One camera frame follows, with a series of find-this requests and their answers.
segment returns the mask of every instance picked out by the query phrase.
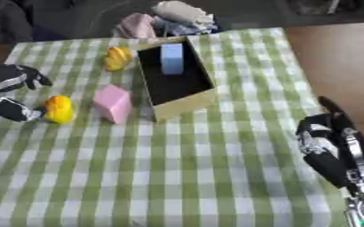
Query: cloth pile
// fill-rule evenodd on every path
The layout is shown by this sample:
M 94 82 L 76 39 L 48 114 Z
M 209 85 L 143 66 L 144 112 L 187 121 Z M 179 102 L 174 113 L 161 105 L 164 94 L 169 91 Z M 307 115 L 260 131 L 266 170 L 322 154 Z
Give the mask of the cloth pile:
M 219 31 L 212 14 L 180 1 L 160 2 L 155 16 L 133 13 L 117 25 L 114 36 L 154 38 L 157 36 L 203 35 Z

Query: light blue cube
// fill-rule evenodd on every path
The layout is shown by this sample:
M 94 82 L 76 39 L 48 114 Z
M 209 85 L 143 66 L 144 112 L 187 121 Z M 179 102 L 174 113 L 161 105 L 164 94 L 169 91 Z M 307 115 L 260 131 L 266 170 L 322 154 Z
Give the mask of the light blue cube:
M 161 61 L 163 74 L 183 74 L 184 52 L 182 43 L 162 45 Z

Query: robotic arm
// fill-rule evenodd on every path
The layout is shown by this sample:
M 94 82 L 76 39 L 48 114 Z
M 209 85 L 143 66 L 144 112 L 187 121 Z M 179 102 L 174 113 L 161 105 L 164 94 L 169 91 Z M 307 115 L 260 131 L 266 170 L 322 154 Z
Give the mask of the robotic arm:
M 36 83 L 52 86 L 52 82 L 32 67 L 21 65 L 0 65 L 0 94 L 17 90 L 25 84 L 36 89 Z M 43 107 L 30 110 L 20 102 L 0 96 L 0 116 L 12 121 L 32 121 L 45 114 Z
M 364 226 L 364 136 L 339 106 L 324 97 L 319 102 L 328 112 L 299 122 L 299 148 L 308 165 L 349 192 L 345 198 L 349 226 Z

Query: toy duck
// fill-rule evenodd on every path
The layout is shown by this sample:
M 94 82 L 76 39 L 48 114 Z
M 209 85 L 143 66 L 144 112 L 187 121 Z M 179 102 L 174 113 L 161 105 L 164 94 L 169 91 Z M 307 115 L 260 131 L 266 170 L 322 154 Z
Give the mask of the toy duck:
M 70 98 L 66 96 L 52 96 L 45 101 L 45 108 L 45 117 L 59 124 L 66 123 L 73 117 L 73 107 Z
M 105 66 L 109 71 L 115 71 L 124 68 L 132 60 L 132 53 L 126 47 L 114 46 L 107 49 L 105 56 Z

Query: cardboard box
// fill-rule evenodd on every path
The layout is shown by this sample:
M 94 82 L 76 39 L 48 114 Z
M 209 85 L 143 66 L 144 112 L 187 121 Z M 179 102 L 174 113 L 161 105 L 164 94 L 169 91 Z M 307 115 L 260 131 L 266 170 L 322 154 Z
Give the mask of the cardboard box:
M 183 74 L 162 74 L 160 54 L 163 43 L 183 44 Z M 214 100 L 214 83 L 187 38 L 176 37 L 144 46 L 138 51 L 138 59 L 156 121 L 204 108 Z

